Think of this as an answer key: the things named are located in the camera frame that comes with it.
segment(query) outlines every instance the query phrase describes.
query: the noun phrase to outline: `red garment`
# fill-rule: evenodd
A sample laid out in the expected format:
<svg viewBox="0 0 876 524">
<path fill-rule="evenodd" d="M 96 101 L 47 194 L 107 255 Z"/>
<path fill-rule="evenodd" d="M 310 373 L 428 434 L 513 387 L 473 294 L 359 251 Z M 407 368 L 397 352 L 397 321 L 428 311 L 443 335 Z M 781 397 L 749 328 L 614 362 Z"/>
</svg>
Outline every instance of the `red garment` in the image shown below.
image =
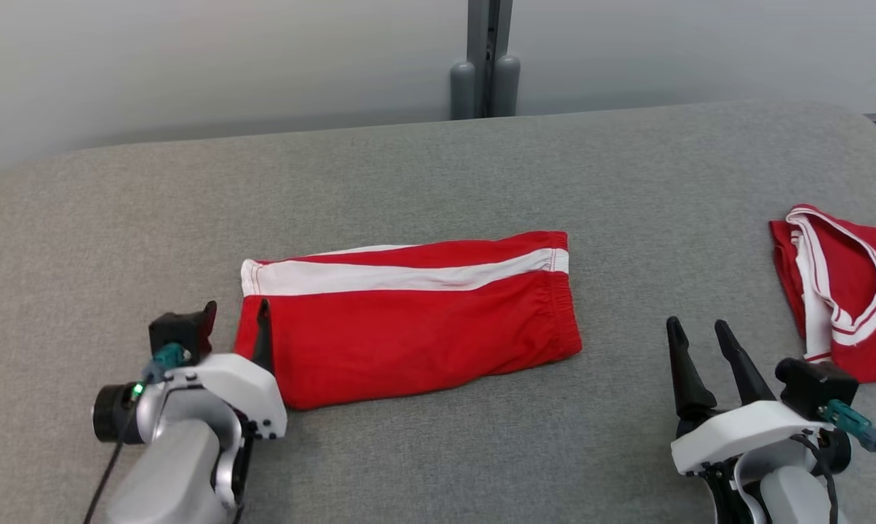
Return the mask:
<svg viewBox="0 0 876 524">
<path fill-rule="evenodd" d="M 453 388 L 581 350 L 564 232 L 246 260 L 241 278 L 234 351 L 252 354 L 267 298 L 293 408 Z"/>
<path fill-rule="evenodd" d="M 797 205 L 771 222 L 774 265 L 806 338 L 807 361 L 832 358 L 876 381 L 876 228 Z"/>
</svg>

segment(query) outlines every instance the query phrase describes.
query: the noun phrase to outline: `gray cylindrical leg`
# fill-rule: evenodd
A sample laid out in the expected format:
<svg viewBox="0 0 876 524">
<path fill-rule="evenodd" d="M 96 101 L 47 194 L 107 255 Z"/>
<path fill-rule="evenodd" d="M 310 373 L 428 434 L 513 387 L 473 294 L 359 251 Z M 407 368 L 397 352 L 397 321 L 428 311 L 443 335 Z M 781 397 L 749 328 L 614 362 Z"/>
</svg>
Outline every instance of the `gray cylindrical leg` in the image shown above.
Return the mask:
<svg viewBox="0 0 876 524">
<path fill-rule="evenodd" d="M 474 64 L 458 62 L 451 67 L 451 119 L 465 120 L 476 116 L 476 70 Z"/>
<path fill-rule="evenodd" d="M 519 94 L 519 69 L 519 59 L 512 55 L 500 57 L 495 62 L 492 116 L 515 115 L 515 102 Z"/>
</svg>

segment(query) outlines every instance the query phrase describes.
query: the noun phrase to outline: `gray fabric tabletop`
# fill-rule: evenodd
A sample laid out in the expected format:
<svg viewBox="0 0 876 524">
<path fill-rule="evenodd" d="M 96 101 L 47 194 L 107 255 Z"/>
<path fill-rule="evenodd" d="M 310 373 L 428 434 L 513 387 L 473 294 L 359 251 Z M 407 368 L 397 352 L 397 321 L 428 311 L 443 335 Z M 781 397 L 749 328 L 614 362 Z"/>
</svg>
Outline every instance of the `gray fabric tabletop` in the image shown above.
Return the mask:
<svg viewBox="0 0 876 524">
<path fill-rule="evenodd" d="M 212 342 L 231 348 L 243 259 L 532 229 L 570 235 L 584 351 L 290 412 L 286 438 L 255 447 L 242 521 L 711 522 L 671 460 L 664 320 L 680 316 L 724 407 L 717 318 L 780 391 L 774 366 L 802 341 L 768 220 L 798 202 L 876 226 L 876 127 L 819 103 L 720 103 L 116 146 L 0 172 L 0 522 L 81 520 L 112 451 L 96 392 L 135 378 L 165 311 L 215 299 Z M 876 384 L 855 405 L 876 421 Z M 856 450 L 837 485 L 852 520 L 876 522 L 876 455 Z"/>
</svg>

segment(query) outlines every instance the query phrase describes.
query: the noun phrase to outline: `red fabric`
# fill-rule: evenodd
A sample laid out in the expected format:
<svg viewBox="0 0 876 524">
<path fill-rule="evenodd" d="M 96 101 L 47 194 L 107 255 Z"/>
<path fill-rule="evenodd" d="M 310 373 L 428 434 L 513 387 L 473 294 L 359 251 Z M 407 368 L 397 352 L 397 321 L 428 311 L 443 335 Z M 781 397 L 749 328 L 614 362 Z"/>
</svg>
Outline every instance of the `red fabric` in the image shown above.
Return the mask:
<svg viewBox="0 0 876 524">
<path fill-rule="evenodd" d="M 293 260 L 338 264 L 330 266 L 333 271 L 345 264 L 388 266 L 398 274 L 404 268 L 494 264 L 545 248 L 566 250 L 567 234 L 538 231 L 497 242 L 439 242 Z M 260 277 L 257 286 L 268 289 L 269 271 L 254 273 Z M 453 388 L 581 350 L 563 271 L 528 271 L 466 291 L 246 295 L 234 348 L 245 357 L 252 354 L 262 298 L 271 306 L 279 391 L 286 404 L 299 409 Z"/>
<path fill-rule="evenodd" d="M 814 206 L 798 205 L 787 221 L 771 222 L 771 234 L 775 269 L 800 335 L 807 338 L 806 315 L 813 305 L 808 301 L 826 304 L 832 311 L 827 319 L 831 342 L 820 355 L 831 356 L 860 382 L 876 381 L 876 228 L 832 218 Z M 813 263 L 812 282 L 828 275 L 826 285 L 820 282 L 815 292 L 807 295 L 797 261 L 797 243 L 804 235 L 815 238 L 825 261 L 825 272 Z M 820 355 L 814 354 L 808 343 L 808 360 L 818 360 Z"/>
</svg>

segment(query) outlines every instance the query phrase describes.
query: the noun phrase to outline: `clothing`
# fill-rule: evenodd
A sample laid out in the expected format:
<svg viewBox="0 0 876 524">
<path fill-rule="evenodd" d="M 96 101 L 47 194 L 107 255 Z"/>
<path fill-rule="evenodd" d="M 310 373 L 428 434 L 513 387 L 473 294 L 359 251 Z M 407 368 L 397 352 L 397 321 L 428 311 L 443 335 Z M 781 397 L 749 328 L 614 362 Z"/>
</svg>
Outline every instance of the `clothing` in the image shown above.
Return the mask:
<svg viewBox="0 0 876 524">
<path fill-rule="evenodd" d="M 452 388 L 581 350 L 560 231 L 245 260 L 241 278 L 234 351 L 252 354 L 268 299 L 293 408 Z"/>
<path fill-rule="evenodd" d="M 797 205 L 771 234 L 807 361 L 831 358 L 858 381 L 876 381 L 876 228 Z"/>
</svg>

